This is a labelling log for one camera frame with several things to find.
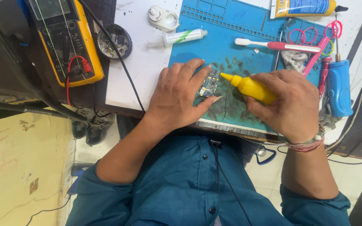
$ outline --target sneaker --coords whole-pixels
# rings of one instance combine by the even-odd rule
[[[94,112],[89,108],[82,108],[76,111],[81,116],[91,120],[94,116]],[[72,120],[72,135],[75,139],[82,139],[86,135],[87,124],[80,121]]]
[[[99,115],[105,115],[108,112],[100,111]],[[95,116],[86,129],[86,143],[92,147],[104,141],[107,131],[113,124],[114,114],[109,114],[103,118]]]

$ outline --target hand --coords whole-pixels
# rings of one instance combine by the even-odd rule
[[[155,131],[165,136],[194,123],[219,99],[211,96],[196,107],[193,106],[197,91],[212,70],[212,66],[208,65],[192,77],[194,71],[204,64],[204,60],[195,58],[186,64],[174,63],[161,71],[149,109],[143,118],[149,121]]]
[[[283,134],[291,143],[312,140],[319,132],[319,90],[300,73],[280,70],[251,75],[251,79],[268,87],[277,101],[264,106],[244,96],[247,110]]]

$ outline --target white desk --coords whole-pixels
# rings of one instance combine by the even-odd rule
[[[243,2],[270,9],[271,0],[263,0],[260,3],[254,0],[243,0]],[[147,48],[147,40],[155,39],[158,35],[162,34],[160,30],[150,26],[148,23],[147,10],[150,6],[158,5],[162,8],[172,10],[179,15],[181,4],[182,0],[163,0],[160,2],[153,0],[117,0],[115,23],[127,30],[133,42],[132,53],[124,62],[127,65],[145,109],[148,109],[158,75],[163,68],[168,66],[171,54],[171,48],[164,50]],[[342,36],[339,39],[339,51],[341,58],[346,59],[362,24],[362,1],[338,0],[337,4],[349,8],[349,11],[338,14],[338,20],[343,24]],[[333,13],[329,17],[305,17],[302,19],[327,25],[334,20],[334,15]],[[350,67],[350,81],[352,85],[351,98],[356,100],[362,87],[362,42]],[[140,110],[136,96],[133,93],[133,89],[120,62],[111,61],[110,63],[106,104]],[[346,120],[347,117],[339,121],[336,124],[335,130],[327,130],[325,144],[331,144],[339,138]],[[235,127],[234,125],[216,121],[203,119],[200,121],[211,122],[223,127]],[[248,127],[238,128],[272,134],[268,131]]]

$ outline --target bracelet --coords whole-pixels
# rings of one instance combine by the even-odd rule
[[[314,139],[302,144],[291,144],[287,142],[286,146],[288,148],[295,150],[296,152],[307,153],[317,149],[324,142],[324,140],[325,140],[325,129],[324,127],[319,125],[319,133],[314,137]]]

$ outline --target shirt sleeve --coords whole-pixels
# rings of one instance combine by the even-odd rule
[[[98,178],[96,166],[97,163],[80,178],[67,226],[120,226],[130,217],[132,184],[104,182]]]
[[[350,201],[341,192],[333,199],[310,199],[290,191],[281,184],[280,194],[282,214],[296,226],[350,226],[347,214]]]

